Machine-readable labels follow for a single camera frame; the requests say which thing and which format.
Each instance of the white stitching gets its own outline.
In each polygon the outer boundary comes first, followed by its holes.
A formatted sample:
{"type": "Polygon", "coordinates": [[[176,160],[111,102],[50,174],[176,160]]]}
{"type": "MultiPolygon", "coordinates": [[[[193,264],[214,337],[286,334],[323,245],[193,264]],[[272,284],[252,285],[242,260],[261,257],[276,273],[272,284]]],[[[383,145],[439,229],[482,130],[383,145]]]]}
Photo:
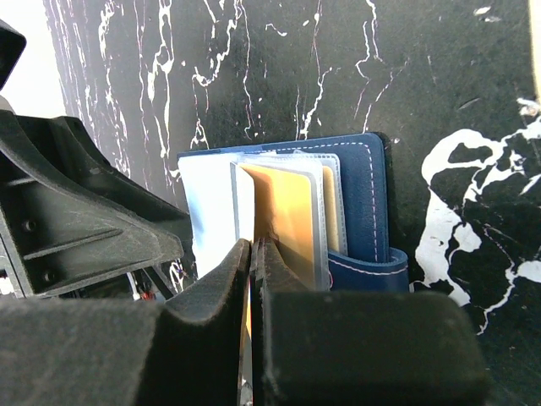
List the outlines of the white stitching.
{"type": "Polygon", "coordinates": [[[374,218],[374,257],[375,261],[378,261],[378,225],[376,222],[375,215],[375,186],[374,186],[374,165],[372,162],[372,151],[370,147],[362,142],[336,142],[335,144],[323,144],[323,145],[312,145],[312,146],[297,146],[293,148],[279,148],[276,150],[266,150],[263,152],[273,152],[273,151],[293,151],[293,150],[313,150],[314,148],[324,148],[326,146],[339,146],[339,145],[362,145],[369,152],[369,162],[370,162],[370,187],[372,191],[372,216],[374,218]]]}
{"type": "Polygon", "coordinates": [[[374,275],[374,276],[377,276],[377,277],[385,277],[385,276],[389,276],[389,275],[396,275],[398,273],[402,273],[402,272],[407,270],[407,266],[405,266],[402,269],[399,269],[398,271],[393,271],[393,272],[370,272],[370,271],[364,271],[362,269],[354,268],[353,266],[342,264],[341,262],[338,262],[338,261],[335,261],[335,260],[332,260],[332,259],[329,259],[329,262],[332,262],[333,264],[337,264],[339,266],[343,266],[344,268],[347,268],[347,269],[351,269],[352,271],[355,271],[355,272],[365,273],[367,275],[374,275]]]}

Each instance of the navy blue leather wallet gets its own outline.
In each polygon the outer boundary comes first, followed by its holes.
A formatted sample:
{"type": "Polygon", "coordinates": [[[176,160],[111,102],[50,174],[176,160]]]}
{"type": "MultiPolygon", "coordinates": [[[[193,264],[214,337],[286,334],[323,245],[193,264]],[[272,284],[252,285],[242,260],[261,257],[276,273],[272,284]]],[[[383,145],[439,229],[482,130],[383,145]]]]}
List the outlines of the navy blue leather wallet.
{"type": "Polygon", "coordinates": [[[179,154],[226,152],[337,154],[346,218],[348,255],[329,251],[331,290],[407,292],[407,255],[389,247],[383,143],[376,134],[352,134],[179,154]]]}

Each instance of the gold card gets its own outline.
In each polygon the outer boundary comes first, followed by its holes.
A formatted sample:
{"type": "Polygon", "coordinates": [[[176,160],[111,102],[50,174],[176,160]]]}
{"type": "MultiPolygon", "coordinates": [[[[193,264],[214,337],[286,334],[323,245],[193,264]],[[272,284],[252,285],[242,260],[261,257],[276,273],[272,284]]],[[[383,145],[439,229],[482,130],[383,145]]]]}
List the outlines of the gold card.
{"type": "Polygon", "coordinates": [[[336,214],[335,178],[330,167],[323,166],[323,195],[325,200],[325,223],[329,250],[340,252],[338,238],[338,215],[336,214]]]}
{"type": "Polygon", "coordinates": [[[272,238],[284,263],[314,289],[314,210],[309,177],[247,163],[240,167],[254,180],[254,239],[272,238]]]}

